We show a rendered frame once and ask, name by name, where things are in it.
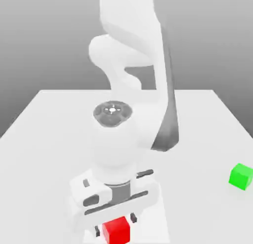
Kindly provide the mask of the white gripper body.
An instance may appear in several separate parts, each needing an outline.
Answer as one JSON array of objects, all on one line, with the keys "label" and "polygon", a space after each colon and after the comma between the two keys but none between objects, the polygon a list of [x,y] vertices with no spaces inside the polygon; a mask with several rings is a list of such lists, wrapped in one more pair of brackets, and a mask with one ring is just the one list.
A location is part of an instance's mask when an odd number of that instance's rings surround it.
[{"label": "white gripper body", "polygon": [[151,183],[143,191],[134,194],[127,201],[83,210],[76,217],[75,230],[85,230],[131,213],[141,212],[158,201],[159,192],[159,184]]}]

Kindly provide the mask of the small green cube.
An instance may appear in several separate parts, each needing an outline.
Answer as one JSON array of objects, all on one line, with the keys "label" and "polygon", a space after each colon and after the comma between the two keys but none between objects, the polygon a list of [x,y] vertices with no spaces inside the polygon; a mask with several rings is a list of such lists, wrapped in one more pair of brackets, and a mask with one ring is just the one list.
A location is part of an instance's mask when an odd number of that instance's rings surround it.
[{"label": "small green cube", "polygon": [[230,173],[229,183],[242,190],[246,190],[253,179],[253,168],[238,163]]}]

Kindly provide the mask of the small red cube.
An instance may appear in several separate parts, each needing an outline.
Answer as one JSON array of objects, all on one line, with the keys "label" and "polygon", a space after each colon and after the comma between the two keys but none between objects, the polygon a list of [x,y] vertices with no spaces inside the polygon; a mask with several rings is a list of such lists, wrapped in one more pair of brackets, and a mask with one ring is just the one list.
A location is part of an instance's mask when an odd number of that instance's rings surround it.
[{"label": "small red cube", "polygon": [[127,244],[130,242],[130,225],[124,216],[103,223],[102,232],[107,244]]}]

